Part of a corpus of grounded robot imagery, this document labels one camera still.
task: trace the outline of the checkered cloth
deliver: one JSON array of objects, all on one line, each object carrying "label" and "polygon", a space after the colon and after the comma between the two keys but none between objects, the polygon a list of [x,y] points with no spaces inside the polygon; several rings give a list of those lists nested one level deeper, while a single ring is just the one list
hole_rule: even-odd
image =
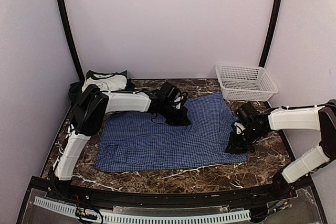
[{"label": "checkered cloth", "polygon": [[185,106],[189,126],[169,126],[164,117],[150,113],[112,114],[101,136],[96,169],[115,173],[246,161],[245,154],[225,153],[237,119],[220,92],[188,99]]}]

